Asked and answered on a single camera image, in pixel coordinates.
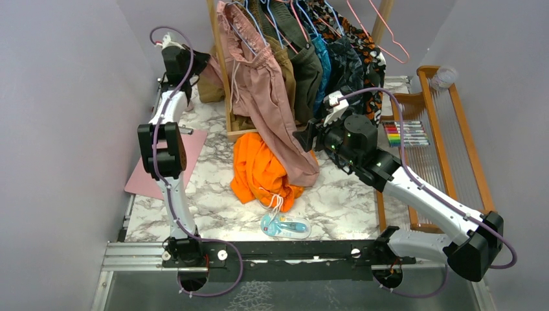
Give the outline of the dark leaf print shorts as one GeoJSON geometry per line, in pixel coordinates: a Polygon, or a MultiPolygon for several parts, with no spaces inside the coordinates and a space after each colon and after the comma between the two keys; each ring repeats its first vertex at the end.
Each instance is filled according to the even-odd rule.
{"type": "MultiPolygon", "coordinates": [[[[314,26],[326,42],[328,56],[331,62],[331,75],[326,88],[326,96],[334,91],[347,95],[359,90],[362,86],[363,68],[359,56],[351,43],[343,34],[342,26],[336,26],[335,11],[326,1],[306,1],[312,10],[311,17],[314,26]]],[[[323,104],[320,118],[324,114],[323,104]]]]}

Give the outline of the orange camo hanging shorts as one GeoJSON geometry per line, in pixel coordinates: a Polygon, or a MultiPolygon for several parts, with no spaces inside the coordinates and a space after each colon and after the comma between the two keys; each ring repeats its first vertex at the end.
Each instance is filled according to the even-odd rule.
{"type": "MultiPolygon", "coordinates": [[[[335,12],[337,18],[336,26],[342,26],[344,34],[353,46],[357,55],[363,64],[363,87],[383,87],[385,82],[386,62],[381,49],[377,46],[369,32],[362,28],[352,25],[338,11],[335,12]]],[[[370,122],[378,127],[381,121],[383,93],[380,91],[371,91],[362,94],[362,108],[357,113],[366,115],[370,122]]]]}

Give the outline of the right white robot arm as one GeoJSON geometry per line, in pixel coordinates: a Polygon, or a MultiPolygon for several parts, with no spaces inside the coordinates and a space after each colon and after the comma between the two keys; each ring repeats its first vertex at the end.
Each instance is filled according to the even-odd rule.
{"type": "Polygon", "coordinates": [[[351,115],[325,124],[311,119],[294,137],[305,151],[330,151],[343,162],[342,170],[365,185],[419,210],[440,234],[387,229],[374,245],[383,264],[397,257],[446,263],[468,281],[481,281],[503,247],[504,220],[495,211],[481,212],[452,199],[428,184],[377,144],[377,128],[365,116],[351,115]]]}

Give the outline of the blue wire hanger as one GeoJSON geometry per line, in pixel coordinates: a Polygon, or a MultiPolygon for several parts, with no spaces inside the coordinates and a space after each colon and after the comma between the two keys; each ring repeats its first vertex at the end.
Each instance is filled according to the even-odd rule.
{"type": "Polygon", "coordinates": [[[228,2],[225,13],[230,26],[254,56],[272,56],[271,46],[247,6],[239,1],[228,2]]]}

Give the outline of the pink clipboard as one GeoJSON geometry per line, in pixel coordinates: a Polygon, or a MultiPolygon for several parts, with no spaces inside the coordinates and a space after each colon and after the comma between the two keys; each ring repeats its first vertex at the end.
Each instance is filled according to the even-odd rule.
{"type": "MultiPolygon", "coordinates": [[[[184,186],[186,187],[192,177],[202,148],[205,145],[207,132],[204,130],[194,130],[191,135],[181,134],[181,138],[183,139],[187,156],[187,167],[183,175],[184,186]]],[[[151,175],[145,171],[141,158],[129,177],[124,191],[129,194],[163,200],[160,187],[151,175]]]]}

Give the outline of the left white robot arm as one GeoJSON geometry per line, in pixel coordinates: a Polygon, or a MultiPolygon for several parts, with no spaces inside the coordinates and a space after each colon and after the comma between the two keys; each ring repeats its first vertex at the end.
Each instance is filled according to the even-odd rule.
{"type": "Polygon", "coordinates": [[[184,172],[187,155],[179,120],[190,100],[190,78],[198,60],[186,46],[161,50],[165,73],[159,80],[158,103],[151,120],[137,128],[142,165],[161,191],[170,221],[162,254],[166,267],[194,268],[208,264],[198,228],[188,206],[184,172]]]}

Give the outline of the coloured marker set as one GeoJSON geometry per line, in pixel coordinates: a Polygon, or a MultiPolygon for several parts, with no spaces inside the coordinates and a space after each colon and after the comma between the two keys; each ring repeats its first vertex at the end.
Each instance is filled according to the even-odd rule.
{"type": "Polygon", "coordinates": [[[425,127],[420,121],[405,121],[400,126],[396,121],[383,122],[383,128],[387,135],[389,146],[405,147],[429,146],[431,144],[425,127]]]}

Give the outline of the pink shorts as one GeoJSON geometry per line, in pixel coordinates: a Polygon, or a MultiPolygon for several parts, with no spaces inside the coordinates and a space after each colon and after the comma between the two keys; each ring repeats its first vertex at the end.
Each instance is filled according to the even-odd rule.
{"type": "MultiPolygon", "coordinates": [[[[270,57],[252,54],[230,26],[226,4],[218,1],[216,15],[228,78],[235,87],[232,112],[251,118],[257,132],[285,168],[291,184],[311,187],[319,176],[319,165],[293,137],[297,126],[281,67],[273,51],[270,57]]],[[[219,63],[213,58],[203,71],[203,79],[222,87],[219,78],[219,63]]]]}

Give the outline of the clear plastic cup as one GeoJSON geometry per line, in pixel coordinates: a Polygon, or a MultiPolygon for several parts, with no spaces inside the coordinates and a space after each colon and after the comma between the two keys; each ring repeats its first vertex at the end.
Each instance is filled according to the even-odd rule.
{"type": "Polygon", "coordinates": [[[435,91],[449,89],[458,79],[458,71],[451,66],[441,66],[437,69],[429,82],[430,87],[435,91]]]}

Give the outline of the blue patterned hanging shorts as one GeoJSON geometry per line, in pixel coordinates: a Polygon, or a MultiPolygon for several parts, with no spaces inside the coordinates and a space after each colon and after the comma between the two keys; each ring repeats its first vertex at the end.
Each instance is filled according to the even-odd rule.
{"type": "Polygon", "coordinates": [[[326,42],[318,32],[316,26],[313,24],[311,17],[312,10],[308,8],[305,1],[297,1],[297,7],[302,15],[302,19],[306,23],[306,31],[311,38],[312,45],[315,48],[315,53],[322,68],[320,86],[313,106],[313,114],[314,116],[317,116],[320,114],[320,107],[322,106],[324,97],[326,96],[326,88],[331,75],[331,62],[330,57],[328,56],[326,42]]]}

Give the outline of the wooden dish rack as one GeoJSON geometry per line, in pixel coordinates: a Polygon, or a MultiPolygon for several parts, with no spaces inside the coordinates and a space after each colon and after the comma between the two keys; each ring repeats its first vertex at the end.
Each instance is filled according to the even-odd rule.
{"type": "MultiPolygon", "coordinates": [[[[435,91],[431,78],[438,66],[424,65],[416,76],[386,76],[384,86],[395,94],[405,121],[420,121],[429,145],[406,149],[407,163],[419,177],[454,200],[483,214],[496,211],[486,175],[465,116],[456,83],[435,91]]],[[[441,233],[424,213],[375,191],[379,230],[401,229],[441,233]]]]}

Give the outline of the packaged blue toothbrush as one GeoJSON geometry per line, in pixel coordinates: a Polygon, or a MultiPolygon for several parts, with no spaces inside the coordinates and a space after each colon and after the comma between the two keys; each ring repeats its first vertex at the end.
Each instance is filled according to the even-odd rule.
{"type": "Polygon", "coordinates": [[[311,234],[311,224],[305,218],[282,214],[264,215],[260,221],[261,232],[267,236],[291,239],[305,239],[311,234]]]}

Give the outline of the dark green hanging shorts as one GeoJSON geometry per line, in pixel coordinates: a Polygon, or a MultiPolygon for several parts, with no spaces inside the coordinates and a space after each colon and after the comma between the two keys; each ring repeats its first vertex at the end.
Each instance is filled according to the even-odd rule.
{"type": "Polygon", "coordinates": [[[313,106],[322,81],[323,69],[319,57],[309,34],[286,4],[260,1],[259,6],[263,33],[273,37],[277,44],[284,44],[287,49],[297,84],[295,119],[304,124],[313,117],[313,106]]]}

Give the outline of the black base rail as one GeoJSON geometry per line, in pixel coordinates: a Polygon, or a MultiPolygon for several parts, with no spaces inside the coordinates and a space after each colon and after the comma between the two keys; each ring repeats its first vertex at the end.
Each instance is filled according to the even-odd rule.
{"type": "Polygon", "coordinates": [[[184,280],[371,281],[373,266],[389,266],[396,255],[376,240],[305,240],[168,243],[162,267],[184,280]]]}

